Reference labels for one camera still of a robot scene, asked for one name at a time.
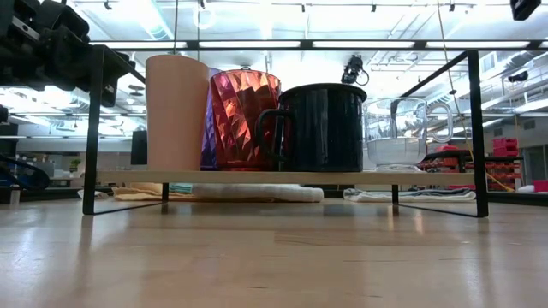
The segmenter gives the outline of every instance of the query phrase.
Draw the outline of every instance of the clear glass jug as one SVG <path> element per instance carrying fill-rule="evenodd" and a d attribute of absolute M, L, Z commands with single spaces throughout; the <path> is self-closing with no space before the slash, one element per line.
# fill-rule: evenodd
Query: clear glass jug
<path fill-rule="evenodd" d="M 430 104 L 420 98 L 386 98 L 363 104 L 364 145 L 377 171 L 420 172 L 415 167 L 426 155 L 427 113 L 442 108 L 447 113 L 445 137 L 432 134 L 439 143 L 453 136 L 451 108 L 445 103 Z"/>

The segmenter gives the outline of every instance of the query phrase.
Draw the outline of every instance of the wooden shelf board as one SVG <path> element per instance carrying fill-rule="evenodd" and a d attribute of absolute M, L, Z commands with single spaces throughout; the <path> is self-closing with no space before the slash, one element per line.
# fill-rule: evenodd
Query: wooden shelf board
<path fill-rule="evenodd" d="M 99 171 L 98 181 L 219 184 L 398 184 L 469 185 L 474 174 L 461 173 L 312 173 L 229 171 Z"/>

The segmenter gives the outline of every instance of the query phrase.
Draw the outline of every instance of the wooden floor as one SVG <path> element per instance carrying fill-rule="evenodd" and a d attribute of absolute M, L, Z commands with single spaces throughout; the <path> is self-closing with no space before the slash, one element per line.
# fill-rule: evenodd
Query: wooden floor
<path fill-rule="evenodd" d="M 492 204 L 475 219 L 342 200 L 165 215 L 0 207 L 2 308 L 516 308 L 546 307 L 546 290 L 548 208 Z"/>

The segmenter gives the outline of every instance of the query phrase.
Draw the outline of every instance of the black enamel mug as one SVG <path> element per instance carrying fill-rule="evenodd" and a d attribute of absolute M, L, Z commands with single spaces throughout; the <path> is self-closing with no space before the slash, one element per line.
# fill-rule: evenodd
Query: black enamel mug
<path fill-rule="evenodd" d="M 297 86 L 280 96 L 278 110 L 263 111 L 256 130 L 266 153 L 282 163 L 282 170 L 361 172 L 363 165 L 361 105 L 366 93 L 343 84 Z M 262 136 L 262 122 L 276 116 L 275 151 Z"/>

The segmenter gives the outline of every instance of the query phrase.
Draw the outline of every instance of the red faceted container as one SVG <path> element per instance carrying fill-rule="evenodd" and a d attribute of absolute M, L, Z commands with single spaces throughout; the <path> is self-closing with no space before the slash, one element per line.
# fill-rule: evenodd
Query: red faceted container
<path fill-rule="evenodd" d="M 274 162 L 259 148 L 255 122 L 264 110 L 277 109 L 280 80 L 254 70 L 231 70 L 211 77 L 217 166 L 220 170 L 268 171 Z M 263 123 L 274 149 L 276 118 Z"/>

